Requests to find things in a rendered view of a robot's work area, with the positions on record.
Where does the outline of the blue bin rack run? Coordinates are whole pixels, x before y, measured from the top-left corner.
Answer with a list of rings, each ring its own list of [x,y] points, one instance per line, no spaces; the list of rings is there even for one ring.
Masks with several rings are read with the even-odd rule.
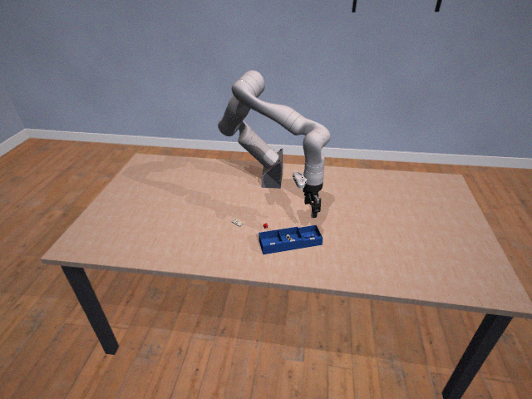
[[[287,234],[290,235],[290,240],[286,238]],[[313,238],[305,239],[303,236],[307,234],[313,234]],[[263,254],[272,254],[323,245],[323,237],[317,225],[312,225],[260,232],[259,243]]]

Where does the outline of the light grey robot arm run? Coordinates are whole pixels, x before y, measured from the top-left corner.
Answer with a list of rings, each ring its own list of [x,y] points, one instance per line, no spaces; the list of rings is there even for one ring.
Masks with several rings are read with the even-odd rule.
[[[239,130],[238,143],[266,169],[274,165],[279,155],[243,120],[250,108],[276,121],[294,135],[305,135],[303,140],[304,172],[294,171],[293,179],[299,189],[304,188],[306,184],[320,185],[323,182],[325,163],[321,150],[331,138],[328,129],[303,117],[291,107],[261,101],[258,97],[264,88],[264,78],[259,72],[245,72],[232,85],[234,95],[229,100],[224,116],[219,121],[220,132],[223,135],[232,136]]]

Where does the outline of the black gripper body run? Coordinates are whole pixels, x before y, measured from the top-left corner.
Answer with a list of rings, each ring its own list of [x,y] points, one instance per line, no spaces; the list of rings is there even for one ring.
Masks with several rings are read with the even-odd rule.
[[[304,189],[311,194],[311,200],[314,201],[314,195],[318,197],[318,192],[323,188],[323,182],[320,185],[305,185]]]

